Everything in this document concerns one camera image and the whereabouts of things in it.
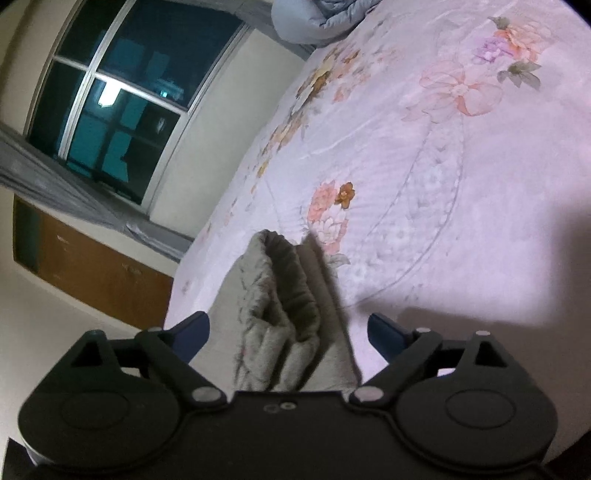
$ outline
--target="pillow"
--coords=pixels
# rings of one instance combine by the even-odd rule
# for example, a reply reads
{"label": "pillow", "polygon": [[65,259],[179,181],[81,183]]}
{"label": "pillow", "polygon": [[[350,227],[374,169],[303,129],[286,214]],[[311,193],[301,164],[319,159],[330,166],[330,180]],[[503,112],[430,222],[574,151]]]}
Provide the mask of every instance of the pillow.
{"label": "pillow", "polygon": [[277,34],[285,41],[326,45],[355,28],[380,1],[275,0],[271,18]]}

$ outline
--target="folded clothing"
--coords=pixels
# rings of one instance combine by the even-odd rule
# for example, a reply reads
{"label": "folded clothing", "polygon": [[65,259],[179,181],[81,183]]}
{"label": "folded clothing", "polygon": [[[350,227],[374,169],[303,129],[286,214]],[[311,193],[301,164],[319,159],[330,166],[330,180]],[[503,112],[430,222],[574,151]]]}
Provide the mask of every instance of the folded clothing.
{"label": "folded clothing", "polygon": [[360,23],[381,0],[275,0],[271,18],[285,41],[327,45]]}
{"label": "folded clothing", "polygon": [[190,365],[234,391],[352,391],[348,337],[310,244],[262,231],[236,260],[209,311],[210,336]]}

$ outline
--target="bed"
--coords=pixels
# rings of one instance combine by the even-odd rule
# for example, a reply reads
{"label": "bed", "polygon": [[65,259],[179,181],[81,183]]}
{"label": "bed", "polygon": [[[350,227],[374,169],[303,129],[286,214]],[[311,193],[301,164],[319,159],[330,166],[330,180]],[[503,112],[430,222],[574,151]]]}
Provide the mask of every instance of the bed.
{"label": "bed", "polygon": [[369,314],[490,330],[591,427],[591,31],[561,0],[383,0],[313,53],[182,260],[166,327],[255,232],[313,234],[364,379]]}

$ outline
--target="brown door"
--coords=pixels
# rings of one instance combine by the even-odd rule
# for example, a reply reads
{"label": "brown door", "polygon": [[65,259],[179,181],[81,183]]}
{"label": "brown door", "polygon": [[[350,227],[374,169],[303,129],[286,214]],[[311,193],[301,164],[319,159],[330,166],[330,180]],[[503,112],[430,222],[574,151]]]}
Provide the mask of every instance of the brown door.
{"label": "brown door", "polygon": [[[25,266],[40,278],[129,325],[140,329],[163,326],[173,285],[171,277],[116,252],[18,198],[14,225],[15,260],[19,262],[18,246],[27,245],[32,265]],[[30,234],[37,235],[38,240],[25,237],[20,241],[20,236]]]}

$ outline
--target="purple flower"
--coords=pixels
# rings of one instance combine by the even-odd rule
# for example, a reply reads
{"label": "purple flower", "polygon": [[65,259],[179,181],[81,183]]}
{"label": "purple flower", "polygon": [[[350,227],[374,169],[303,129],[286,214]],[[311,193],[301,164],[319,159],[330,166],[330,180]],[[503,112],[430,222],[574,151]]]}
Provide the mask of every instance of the purple flower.
{"label": "purple flower", "polygon": [[482,47],[474,51],[474,63],[494,63],[494,61],[502,56],[513,57],[509,42],[504,38],[490,37],[484,40]]}

